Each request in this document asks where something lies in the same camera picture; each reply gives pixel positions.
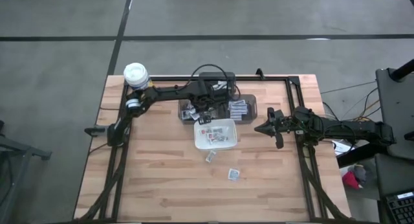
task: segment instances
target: white cup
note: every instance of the white cup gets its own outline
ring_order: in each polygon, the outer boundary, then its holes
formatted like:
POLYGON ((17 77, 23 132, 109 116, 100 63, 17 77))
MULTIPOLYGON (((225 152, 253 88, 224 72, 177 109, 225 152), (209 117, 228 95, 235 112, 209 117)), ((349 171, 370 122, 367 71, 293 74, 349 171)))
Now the white cup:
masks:
POLYGON ((124 69, 124 78, 132 89, 146 89, 151 85, 147 69, 140 63, 131 63, 124 69))

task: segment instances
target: white label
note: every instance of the white label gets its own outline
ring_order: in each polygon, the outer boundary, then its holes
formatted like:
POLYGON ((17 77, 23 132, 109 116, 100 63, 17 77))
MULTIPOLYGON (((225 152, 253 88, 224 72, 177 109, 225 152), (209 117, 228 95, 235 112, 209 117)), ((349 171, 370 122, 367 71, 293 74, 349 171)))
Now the white label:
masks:
POLYGON ((401 195, 398 195, 397 197, 399 199, 402 199, 402 198, 406 198, 406 197, 410 197, 410 196, 414 196, 414 194, 412 192, 407 192, 406 194, 401 194, 401 195))

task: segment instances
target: black stand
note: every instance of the black stand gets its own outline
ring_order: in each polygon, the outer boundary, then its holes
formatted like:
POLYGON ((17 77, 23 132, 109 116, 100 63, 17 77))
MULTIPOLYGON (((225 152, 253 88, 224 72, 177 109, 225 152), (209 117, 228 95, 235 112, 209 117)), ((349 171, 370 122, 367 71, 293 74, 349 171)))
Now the black stand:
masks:
MULTIPOLYGON (((4 122, 0 120, 0 131, 3 125, 4 122)), ((25 176, 31 156, 35 155, 41 157, 42 160, 49 160, 51 152, 39 150, 26 144, 18 143, 14 140, 7 139, 4 135, 0 134, 0 155, 1 157, 7 157, 9 160, 9 173, 12 173, 12 169, 10 168, 10 156, 13 155, 16 157, 21 157, 21 165, 19 167, 19 170, 15 176, 10 176, 11 180, 9 181, 9 188, 7 188, 7 192, 1 198, 2 203, 0 204, 0 223, 8 223, 8 219, 12 213, 18 190, 25 176)))

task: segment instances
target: clear plastic container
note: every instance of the clear plastic container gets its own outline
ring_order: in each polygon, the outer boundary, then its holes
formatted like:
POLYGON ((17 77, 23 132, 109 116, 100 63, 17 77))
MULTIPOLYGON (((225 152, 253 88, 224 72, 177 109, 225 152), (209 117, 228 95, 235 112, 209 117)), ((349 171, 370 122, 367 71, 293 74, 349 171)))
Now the clear plastic container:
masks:
POLYGON ((194 123, 195 147, 199 150, 225 150, 237 144, 235 122, 232 119, 212 120, 208 124, 194 123))

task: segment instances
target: plastic bin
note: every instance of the plastic bin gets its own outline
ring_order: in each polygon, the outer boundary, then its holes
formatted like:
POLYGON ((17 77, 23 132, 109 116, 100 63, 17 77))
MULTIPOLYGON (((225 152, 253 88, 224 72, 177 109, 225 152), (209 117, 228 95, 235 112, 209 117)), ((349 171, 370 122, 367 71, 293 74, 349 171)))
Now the plastic bin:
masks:
POLYGON ((200 125, 198 121, 194 123, 194 141, 195 147, 199 150, 225 150, 234 147, 237 144, 237 132, 235 129, 235 122, 232 119, 212 120, 208 124, 200 125), (202 130, 208 128, 222 127, 223 135, 227 137, 226 141, 217 141, 210 143, 207 133, 202 133, 202 130))

